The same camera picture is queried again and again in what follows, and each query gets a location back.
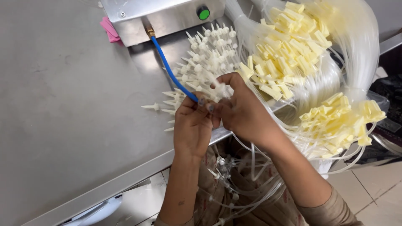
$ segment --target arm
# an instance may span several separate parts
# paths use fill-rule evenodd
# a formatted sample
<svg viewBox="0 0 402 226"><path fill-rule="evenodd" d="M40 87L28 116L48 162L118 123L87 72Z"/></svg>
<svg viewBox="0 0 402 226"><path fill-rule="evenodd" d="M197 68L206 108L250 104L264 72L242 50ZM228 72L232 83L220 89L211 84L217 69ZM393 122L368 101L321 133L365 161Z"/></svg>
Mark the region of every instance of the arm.
<svg viewBox="0 0 402 226"><path fill-rule="evenodd" d="M226 129L263 148L271 157L298 206L315 208L326 204L332 194L331 185L316 172L309 161L281 131L265 107L246 86L241 76L237 73L225 74L219 77L218 81L229 84L233 88L234 94L230 100L223 100L218 104L207 104L207 109L213 115L214 127L219 126L222 120ZM344 216L350 215L351 212L347 206L344 209L345 211L342 209L341 212L343 216L323 219L321 225L347 225L344 224ZM330 210L324 210L321 214L329 212ZM309 215L305 214L304 217L308 222ZM355 221L356 218L350 219L350 223Z"/></svg>
<svg viewBox="0 0 402 226"><path fill-rule="evenodd" d="M211 139L211 115L205 97L195 93L198 104L186 97L177 109L174 125L174 159L159 218L168 225L182 225L193 218L198 173Z"/></svg>

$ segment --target green button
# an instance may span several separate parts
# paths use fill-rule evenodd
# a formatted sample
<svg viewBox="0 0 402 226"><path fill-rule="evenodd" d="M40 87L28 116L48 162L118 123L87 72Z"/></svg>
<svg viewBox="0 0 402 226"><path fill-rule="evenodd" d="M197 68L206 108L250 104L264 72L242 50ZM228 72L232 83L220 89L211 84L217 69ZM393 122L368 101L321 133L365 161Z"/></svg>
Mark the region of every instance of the green button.
<svg viewBox="0 0 402 226"><path fill-rule="evenodd" d="M201 20L206 20L209 17L209 10L205 9L203 11L201 11L200 15L198 16Z"/></svg>

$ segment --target metal box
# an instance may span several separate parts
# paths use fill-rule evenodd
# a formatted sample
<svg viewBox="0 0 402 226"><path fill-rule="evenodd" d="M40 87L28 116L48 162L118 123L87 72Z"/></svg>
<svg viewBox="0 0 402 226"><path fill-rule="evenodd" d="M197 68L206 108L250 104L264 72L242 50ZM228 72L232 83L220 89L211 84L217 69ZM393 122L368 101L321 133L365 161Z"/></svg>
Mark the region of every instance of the metal box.
<svg viewBox="0 0 402 226"><path fill-rule="evenodd" d="M101 0L124 45L149 40L144 26L151 24L161 37L222 17L225 0ZM205 20L200 10L208 9Z"/></svg>

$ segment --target stainless steel table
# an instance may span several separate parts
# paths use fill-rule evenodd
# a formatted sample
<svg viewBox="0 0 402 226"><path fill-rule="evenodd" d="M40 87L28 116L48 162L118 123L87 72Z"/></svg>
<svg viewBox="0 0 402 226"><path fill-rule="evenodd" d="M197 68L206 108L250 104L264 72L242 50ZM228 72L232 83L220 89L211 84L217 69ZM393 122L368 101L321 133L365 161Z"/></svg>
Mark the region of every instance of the stainless steel table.
<svg viewBox="0 0 402 226"><path fill-rule="evenodd" d="M161 62L147 44L110 44L97 5L0 3L2 226L56 225L171 164L171 116L140 108L171 89ZM183 55L179 37L161 40L170 63Z"/></svg>

